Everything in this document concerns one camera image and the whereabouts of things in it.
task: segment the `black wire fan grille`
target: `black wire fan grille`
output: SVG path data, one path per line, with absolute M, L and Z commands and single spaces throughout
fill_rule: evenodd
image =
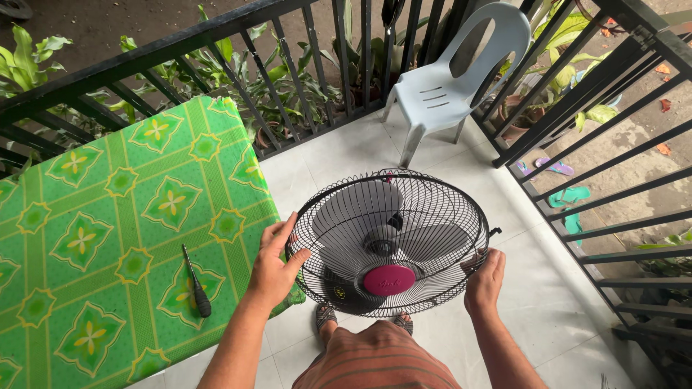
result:
M 485 261 L 488 221 L 466 193 L 411 170 L 387 169 L 321 190 L 298 213 L 287 257 L 312 255 L 296 282 L 310 298 L 369 317 L 430 309 L 458 296 Z M 369 271 L 406 266 L 413 285 L 393 296 L 370 293 Z

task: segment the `person's left hand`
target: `person's left hand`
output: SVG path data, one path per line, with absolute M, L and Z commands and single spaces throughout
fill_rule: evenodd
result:
M 297 218 L 298 214 L 293 212 L 288 221 L 265 228 L 259 240 L 259 253 L 245 294 L 264 308 L 272 309 L 286 297 L 300 265 L 312 254 L 307 248 L 301 248 L 286 264 L 279 258 Z

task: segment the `screwdriver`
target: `screwdriver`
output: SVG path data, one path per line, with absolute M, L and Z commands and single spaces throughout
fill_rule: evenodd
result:
M 207 294 L 204 293 L 204 289 L 199 284 L 197 276 L 194 274 L 194 269 L 192 268 L 192 262 L 190 262 L 190 257 L 188 256 L 188 249 L 183 244 L 183 255 L 185 256 L 185 261 L 188 263 L 190 268 L 190 274 L 192 274 L 192 288 L 194 289 L 194 301 L 197 303 L 197 309 L 199 310 L 199 315 L 203 318 L 208 318 L 212 314 L 212 305 L 209 303 Z

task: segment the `black screwdriver handle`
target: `black screwdriver handle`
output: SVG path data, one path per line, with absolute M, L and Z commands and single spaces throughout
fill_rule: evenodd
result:
M 197 303 L 197 309 L 199 309 L 199 315 L 203 318 L 208 318 L 212 314 L 212 305 L 209 303 L 207 294 L 204 293 L 202 286 L 197 281 L 194 280 L 194 301 Z

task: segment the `striped shirt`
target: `striped shirt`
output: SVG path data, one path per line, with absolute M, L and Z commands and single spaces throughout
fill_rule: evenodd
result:
M 357 334 L 337 328 L 325 356 L 293 383 L 293 389 L 329 388 L 461 389 L 447 366 L 383 320 Z

